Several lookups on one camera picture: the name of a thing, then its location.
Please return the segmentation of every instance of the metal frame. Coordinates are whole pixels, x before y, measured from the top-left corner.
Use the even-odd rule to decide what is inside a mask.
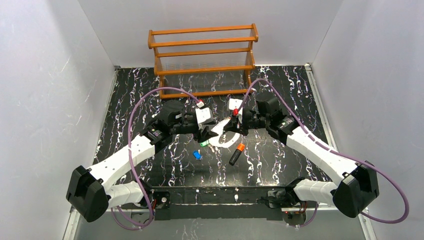
[[[329,120],[327,119],[326,112],[324,110],[323,102],[321,101],[320,93],[317,88],[317,82],[315,81],[314,74],[312,73],[312,68],[310,63],[305,64],[305,70],[307,78],[309,80],[310,87],[312,88],[312,94],[315,98],[316,107],[318,108],[319,117],[321,118],[322,126],[324,127],[325,136],[328,140],[328,145],[333,147],[337,151],[336,141],[333,137],[333,132],[331,131]],[[362,226],[363,234],[365,235],[366,240],[377,240],[376,234],[374,233],[373,226],[371,225],[371,220],[362,215],[358,215],[360,225]]]
[[[315,103],[316,106],[318,108],[318,113],[319,116],[321,118],[321,122],[324,128],[324,132],[325,132],[325,136],[328,140],[328,145],[330,145],[331,147],[333,147],[335,150],[337,150],[336,147],[336,142],[333,138],[333,134],[332,131],[330,129],[330,125],[327,119],[327,115],[326,112],[324,110],[324,106],[323,103],[321,101],[321,97],[317,88],[317,84],[312,72],[312,68],[311,68],[311,64],[307,63],[305,64],[305,70],[306,70],[306,74],[308,77],[308,81],[309,84],[311,86],[312,89],[312,94],[313,97],[315,98]],[[283,212],[284,211],[291,211],[291,208],[282,208],[281,209]],[[313,211],[313,208],[308,208],[307,211]],[[146,209],[123,209],[124,212],[134,212],[134,213],[139,213],[139,212],[146,212]],[[318,211],[338,211],[338,209],[334,206],[328,206],[326,204],[321,204],[318,208]],[[74,209],[73,207],[70,210],[70,214],[69,214],[69,220],[66,226],[66,230],[65,233],[63,235],[63,240],[73,240],[75,238],[75,234],[77,232],[77,227],[78,227],[78,223],[80,221],[81,215],[80,213]],[[371,221],[368,217],[365,217],[363,215],[358,215],[359,221],[360,221],[360,225],[362,226],[362,231],[363,234],[365,236],[366,240],[377,240],[376,238],[376,234],[374,233],[374,229],[373,226],[371,225]]]

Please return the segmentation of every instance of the wooden shelf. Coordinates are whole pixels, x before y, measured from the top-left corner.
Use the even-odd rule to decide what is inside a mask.
[[[154,51],[154,73],[165,86],[164,77],[169,75],[201,74],[224,71],[244,71],[247,86],[251,84],[250,72],[255,68],[253,42],[259,39],[256,25],[220,26],[174,30],[150,30],[147,44]],[[180,46],[208,45],[246,42],[246,47],[181,51]],[[159,49],[177,48],[174,52]],[[242,94],[247,89],[226,89],[196,92],[195,96]],[[178,93],[160,93],[161,98],[180,98]]]

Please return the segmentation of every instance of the marble surface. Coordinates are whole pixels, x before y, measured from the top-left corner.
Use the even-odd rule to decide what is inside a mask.
[[[180,76],[190,82],[189,76]],[[258,66],[251,74],[256,78],[268,79],[281,93],[287,104],[294,109],[303,123],[319,138],[325,133],[317,110],[308,77],[303,66]],[[127,144],[128,120],[137,101],[152,88],[159,86],[153,68],[122,68],[118,70],[117,81],[93,163],[105,160]],[[257,93],[270,92],[266,85],[257,84]],[[213,111],[217,121],[230,115],[227,110],[229,98],[241,99],[242,95],[202,97]],[[248,105],[254,107],[256,93],[249,97]],[[194,111],[195,103],[187,98],[179,99],[188,111]],[[137,110],[133,133],[143,129],[157,114],[164,100],[159,93],[151,95]],[[238,143],[246,145],[244,154],[234,166],[228,164]],[[196,160],[193,151],[199,151],[201,160]],[[271,138],[264,129],[250,130],[248,136],[241,136],[229,148],[200,147],[191,135],[176,135],[174,141],[153,158],[136,167],[139,176],[153,186],[285,186],[297,177],[318,181],[329,181],[329,177],[297,151]],[[122,176],[120,183],[132,181],[130,173]]]

